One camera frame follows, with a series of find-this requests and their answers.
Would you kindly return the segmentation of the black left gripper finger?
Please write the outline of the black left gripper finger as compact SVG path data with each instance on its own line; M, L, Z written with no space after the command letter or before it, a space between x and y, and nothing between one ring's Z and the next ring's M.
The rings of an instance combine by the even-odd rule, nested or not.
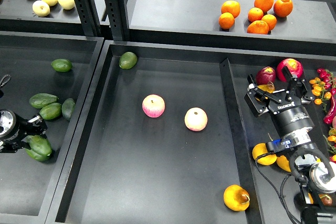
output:
M21 149L27 149L27 150L31 150L31 146L30 146L30 143L29 142L25 142L25 141L19 141L19 142L16 142L14 144L14 150L17 152L18 150L21 150Z
M25 127L27 135L39 135L46 137L46 131L48 127L45 120L39 113L35 114L31 119L27 120Z

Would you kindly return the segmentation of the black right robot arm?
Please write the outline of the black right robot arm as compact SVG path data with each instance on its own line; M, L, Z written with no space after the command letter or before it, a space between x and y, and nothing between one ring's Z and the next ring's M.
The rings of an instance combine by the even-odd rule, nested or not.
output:
M335 192L335 163L318 149L308 134L314 123L304 105L313 101L313 94L304 78L297 77L287 67L282 73L288 86L272 93L259 88L253 75L247 77L246 103L256 117L269 113L279 135L279 139L265 144L266 152L258 154L255 161L270 155L284 155L288 159L289 175L300 187L303 202L300 219L287 207L285 179L276 193L292 223L335 223L335 209L324 205L320 198L322 194Z

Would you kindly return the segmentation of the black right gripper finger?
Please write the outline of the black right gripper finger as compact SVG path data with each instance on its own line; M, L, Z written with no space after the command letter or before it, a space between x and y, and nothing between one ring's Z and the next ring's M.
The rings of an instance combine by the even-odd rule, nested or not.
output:
M282 93L285 89L275 90L273 93L264 91L257 86L257 82L252 74L247 77L249 83L247 93L244 99L255 117L270 113L273 115L280 114L280 109L277 107L282 105Z
M284 66L281 72L288 83L285 96L286 101L291 102L294 98L299 98L301 102L311 102L314 100L311 90L307 88L305 79L291 73L287 66Z

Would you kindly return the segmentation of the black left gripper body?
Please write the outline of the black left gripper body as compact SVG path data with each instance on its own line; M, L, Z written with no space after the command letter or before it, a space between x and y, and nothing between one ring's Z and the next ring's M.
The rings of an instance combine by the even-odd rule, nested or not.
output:
M14 144L27 136L27 120L11 110L1 110L1 153L16 153Z

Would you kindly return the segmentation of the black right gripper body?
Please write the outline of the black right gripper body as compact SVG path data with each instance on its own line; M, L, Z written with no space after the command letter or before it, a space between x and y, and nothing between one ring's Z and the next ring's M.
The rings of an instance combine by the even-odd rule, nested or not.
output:
M314 123L306 108L300 103L291 101L285 104L269 103L269 113L278 135L284 138L294 131L309 132Z

